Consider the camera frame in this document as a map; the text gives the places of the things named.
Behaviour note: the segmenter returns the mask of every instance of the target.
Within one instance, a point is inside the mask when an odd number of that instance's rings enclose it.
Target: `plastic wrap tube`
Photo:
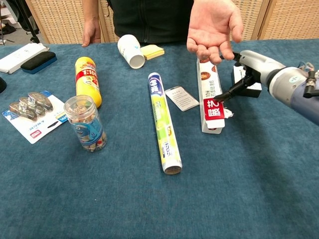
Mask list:
[[[166,174],[177,174],[181,172],[182,163],[164,87],[156,72],[149,75],[149,90],[163,171]]]

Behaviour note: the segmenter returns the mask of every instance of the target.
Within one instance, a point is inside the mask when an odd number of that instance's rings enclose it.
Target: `white box package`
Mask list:
[[[18,70],[24,62],[36,56],[37,54],[48,50],[49,48],[41,43],[26,44],[25,46],[0,59],[0,71],[12,74]]]
[[[225,119],[233,113],[224,108],[222,102],[216,102],[214,97],[222,93],[217,67],[210,61],[197,59],[197,80],[201,130],[204,133],[220,134],[225,127]]]

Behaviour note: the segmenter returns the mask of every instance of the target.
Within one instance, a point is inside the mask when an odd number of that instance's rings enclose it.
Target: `hand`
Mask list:
[[[86,47],[90,43],[101,43],[101,30],[98,19],[84,22],[82,47]]]
[[[219,51],[226,60],[232,60],[230,31],[235,42],[242,40],[240,9],[232,0],[194,0],[186,44],[188,51],[195,52],[200,60],[209,58],[213,64],[222,61]]]

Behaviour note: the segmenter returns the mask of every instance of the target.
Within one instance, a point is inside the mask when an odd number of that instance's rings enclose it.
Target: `gray floor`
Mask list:
[[[44,44],[44,39],[43,37],[41,36],[41,33],[39,33],[37,35],[37,37],[39,38],[40,40],[40,43]],[[6,46],[9,46],[9,45],[25,45],[25,44],[28,44],[28,43],[31,43],[30,39],[32,38],[32,34],[26,34],[26,31],[23,30],[22,28],[16,28],[16,31],[10,33],[10,34],[7,34],[7,35],[4,35],[3,36],[4,40],[6,40],[5,42],[5,45]]]

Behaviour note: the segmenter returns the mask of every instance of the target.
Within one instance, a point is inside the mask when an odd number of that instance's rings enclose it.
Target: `blue eraser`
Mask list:
[[[21,65],[21,69],[29,74],[34,74],[57,60],[54,52],[44,51],[32,57]]]

